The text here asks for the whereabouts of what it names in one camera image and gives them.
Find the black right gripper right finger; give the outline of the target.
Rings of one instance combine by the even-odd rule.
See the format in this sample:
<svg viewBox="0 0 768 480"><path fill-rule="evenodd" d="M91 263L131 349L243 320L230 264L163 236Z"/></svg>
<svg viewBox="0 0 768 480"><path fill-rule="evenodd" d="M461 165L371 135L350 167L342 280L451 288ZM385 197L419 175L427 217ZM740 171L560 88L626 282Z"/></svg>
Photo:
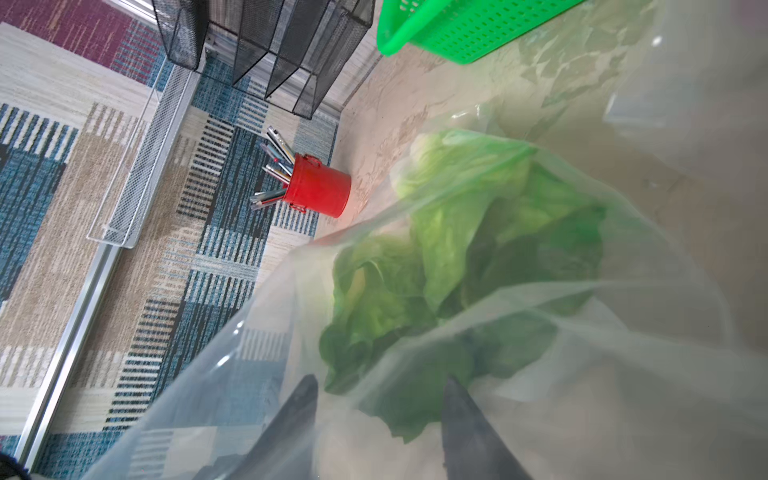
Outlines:
<svg viewBox="0 0 768 480"><path fill-rule="evenodd" d="M444 388L441 439L448 479L531 479L454 376Z"/></svg>

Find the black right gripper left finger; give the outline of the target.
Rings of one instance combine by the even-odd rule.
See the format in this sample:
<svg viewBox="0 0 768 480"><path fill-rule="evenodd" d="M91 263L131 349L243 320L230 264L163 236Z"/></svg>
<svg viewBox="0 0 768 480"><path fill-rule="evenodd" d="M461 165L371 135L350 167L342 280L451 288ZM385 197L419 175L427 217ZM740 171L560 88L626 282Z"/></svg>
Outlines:
<svg viewBox="0 0 768 480"><path fill-rule="evenodd" d="M318 382L305 375L244 459L225 479L313 479Z"/></svg>

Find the clear blue-zip bag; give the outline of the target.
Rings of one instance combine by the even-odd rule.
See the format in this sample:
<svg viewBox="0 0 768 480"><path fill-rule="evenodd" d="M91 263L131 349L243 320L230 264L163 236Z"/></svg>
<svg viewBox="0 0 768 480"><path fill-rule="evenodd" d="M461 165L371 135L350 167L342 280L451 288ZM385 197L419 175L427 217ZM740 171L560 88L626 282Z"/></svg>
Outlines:
<svg viewBox="0 0 768 480"><path fill-rule="evenodd" d="M605 205L599 274L500 288L447 318L429 307L436 328L329 394L334 262L366 237L417 245L419 204L396 187L414 140L450 129L533 145ZM354 178L347 212L286 255L90 478L225 479L314 375L313 479L448 479L441 418L405 443L359 409L448 339L531 479L766 477L765 2L587 1L466 65L408 44L352 100L334 162Z"/></svg>

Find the cabbage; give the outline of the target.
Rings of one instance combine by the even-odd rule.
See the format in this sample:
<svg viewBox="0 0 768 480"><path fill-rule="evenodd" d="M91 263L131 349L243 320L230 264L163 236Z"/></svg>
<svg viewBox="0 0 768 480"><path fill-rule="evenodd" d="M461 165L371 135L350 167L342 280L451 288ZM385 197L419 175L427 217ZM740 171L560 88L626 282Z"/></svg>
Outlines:
<svg viewBox="0 0 768 480"><path fill-rule="evenodd" d="M343 249L333 266L334 312L319 340L328 368L324 389L347 395L397 342L438 325L424 297L420 249L394 235L366 237ZM409 443L441 418L448 378L468 385L474 360L456 339L422 347L397 374L360 402L362 413L381 419L395 438Z"/></svg>
<svg viewBox="0 0 768 480"><path fill-rule="evenodd" d="M396 191L418 202L424 297L443 318L494 291L597 278L606 207L548 171L530 144L465 130L419 135Z"/></svg>

